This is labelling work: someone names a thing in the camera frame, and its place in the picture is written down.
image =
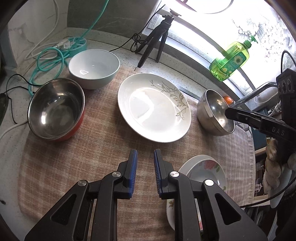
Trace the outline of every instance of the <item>window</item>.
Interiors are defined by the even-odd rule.
[[[188,0],[186,4],[198,12],[181,6],[176,0],[161,0],[160,6],[165,3],[167,5],[164,10],[169,12],[171,8],[181,14],[179,18],[205,33],[223,49],[227,49],[234,41],[244,42],[250,35],[255,36],[258,44],[252,42],[250,58],[242,66],[242,70],[256,88],[268,81],[275,81],[280,74],[283,50],[296,57],[295,40],[280,16],[264,0]],[[156,15],[148,28],[154,29],[162,20],[161,15]],[[168,36],[209,63],[217,57],[223,58],[212,44],[177,21],[172,22]],[[283,69],[293,65],[286,55],[283,62]],[[244,95],[252,91],[238,71],[229,79]]]

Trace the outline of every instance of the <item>tripod leg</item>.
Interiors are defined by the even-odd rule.
[[[159,48],[158,48],[158,52],[157,52],[157,56],[156,56],[156,60],[155,60],[156,63],[159,62],[159,59],[160,59],[161,53],[163,52],[163,47],[165,45],[165,41],[166,41],[167,37],[168,37],[168,30],[161,37],[161,42],[159,44]]]
[[[138,49],[135,51],[135,53],[139,53],[147,43],[150,42],[150,40],[153,38],[153,35],[155,34],[155,32],[157,31],[157,27],[155,29],[152,30],[152,32],[147,36],[147,38],[145,39],[145,42],[142,43]]]
[[[165,30],[163,29],[158,29],[157,31],[155,31],[155,34],[152,38],[152,40],[150,41],[150,43],[148,44],[142,58],[140,59],[139,63],[138,63],[138,68],[141,68],[144,64],[144,62],[146,61],[146,59],[148,58],[149,54],[151,53],[151,51],[153,50],[153,48],[155,47],[156,43],[158,42],[158,40],[160,39],[160,37],[165,33]]]

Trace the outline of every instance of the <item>backsplash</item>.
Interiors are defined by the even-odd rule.
[[[70,0],[67,26],[89,28],[104,2],[105,0]],[[110,0],[93,30],[129,38],[144,27],[156,3],[157,0]]]
[[[59,38],[63,38],[66,36],[69,0],[56,1],[59,6],[59,22],[51,36],[60,33]],[[14,14],[8,23],[8,33],[17,65],[53,29],[55,21],[52,0],[29,0]]]

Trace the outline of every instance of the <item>faucet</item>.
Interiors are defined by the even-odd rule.
[[[261,85],[259,88],[255,89],[251,93],[247,94],[246,96],[244,96],[240,100],[234,102],[234,104],[232,104],[232,107],[239,107],[239,106],[243,105],[244,103],[246,103],[250,99],[253,99],[255,96],[262,93],[264,90],[268,89],[269,87],[277,87],[277,83],[273,82],[273,81],[266,82],[265,84]]]

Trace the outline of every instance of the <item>silver bolt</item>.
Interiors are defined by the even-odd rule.
[[[213,186],[213,185],[214,185],[214,182],[213,182],[213,180],[211,180],[211,179],[207,179],[207,180],[205,180],[205,184],[206,184],[207,186]]]
[[[78,181],[78,186],[83,187],[85,185],[86,185],[86,181],[85,180]]]
[[[120,172],[113,172],[112,173],[112,176],[114,176],[114,177],[120,177],[121,176],[121,173]]]
[[[178,176],[179,176],[179,173],[176,172],[176,171],[172,171],[172,172],[170,172],[170,175],[171,175],[172,177],[178,177]]]

